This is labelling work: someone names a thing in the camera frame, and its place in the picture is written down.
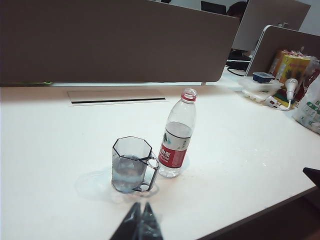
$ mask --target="water in mug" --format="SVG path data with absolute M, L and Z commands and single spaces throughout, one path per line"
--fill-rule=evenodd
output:
M 118 157 L 112 167 L 112 184 L 120 192 L 132 193 L 144 180 L 146 165 L 139 157 L 123 155 Z

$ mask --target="desk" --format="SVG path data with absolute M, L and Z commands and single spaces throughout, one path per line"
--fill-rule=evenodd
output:
M 181 86 L 1 89 L 1 237 L 105 240 L 130 206 L 149 201 L 164 239 L 194 240 L 311 191 L 320 136 L 243 98 L 226 73 L 198 91 L 197 123 L 181 175 L 158 176 L 149 196 L 111 186 L 112 145 L 146 139 L 160 149 Z M 71 106 L 68 91 L 156 88 L 167 101 Z

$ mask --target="desk slot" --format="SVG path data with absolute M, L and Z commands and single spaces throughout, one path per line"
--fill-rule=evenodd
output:
M 167 101 L 158 90 L 69 91 L 72 106 Z

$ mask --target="glass mug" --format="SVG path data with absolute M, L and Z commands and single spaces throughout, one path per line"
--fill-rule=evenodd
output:
M 144 140 L 127 136 L 112 147 L 112 185 L 122 193 L 150 191 L 160 164 Z

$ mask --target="blue container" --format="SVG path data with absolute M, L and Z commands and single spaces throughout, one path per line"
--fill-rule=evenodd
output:
M 253 73 L 253 80 L 257 81 L 258 83 L 269 83 L 272 79 L 275 79 L 275 77 L 266 72 Z

